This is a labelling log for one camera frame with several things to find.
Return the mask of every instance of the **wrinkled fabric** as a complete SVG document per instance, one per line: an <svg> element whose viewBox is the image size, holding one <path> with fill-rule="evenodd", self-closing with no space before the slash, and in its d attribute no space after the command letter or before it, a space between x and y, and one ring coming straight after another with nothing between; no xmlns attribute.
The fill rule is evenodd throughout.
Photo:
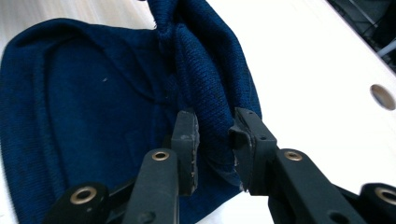
<svg viewBox="0 0 396 224"><path fill-rule="evenodd" d="M45 21L11 40L0 71L0 141L20 223L40 223L72 186L113 189L192 107L199 186L180 198L194 223L239 188L227 132L233 108L260 115L236 37L204 1L149 1L157 30Z"/></svg>

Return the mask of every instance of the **white table surface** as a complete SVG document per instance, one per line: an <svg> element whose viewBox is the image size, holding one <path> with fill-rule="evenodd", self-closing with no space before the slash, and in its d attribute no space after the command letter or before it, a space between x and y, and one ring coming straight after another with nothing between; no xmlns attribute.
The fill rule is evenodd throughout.
<svg viewBox="0 0 396 224"><path fill-rule="evenodd" d="M263 121L282 148L306 153L336 185L396 186L396 110L381 107L370 88L396 98L396 76L324 0L210 0L247 57ZM153 28L145 2L1 0L0 51L23 29L66 17L130 28ZM0 223L12 223L3 204ZM242 193L200 223L272 222L266 198Z"/></svg>

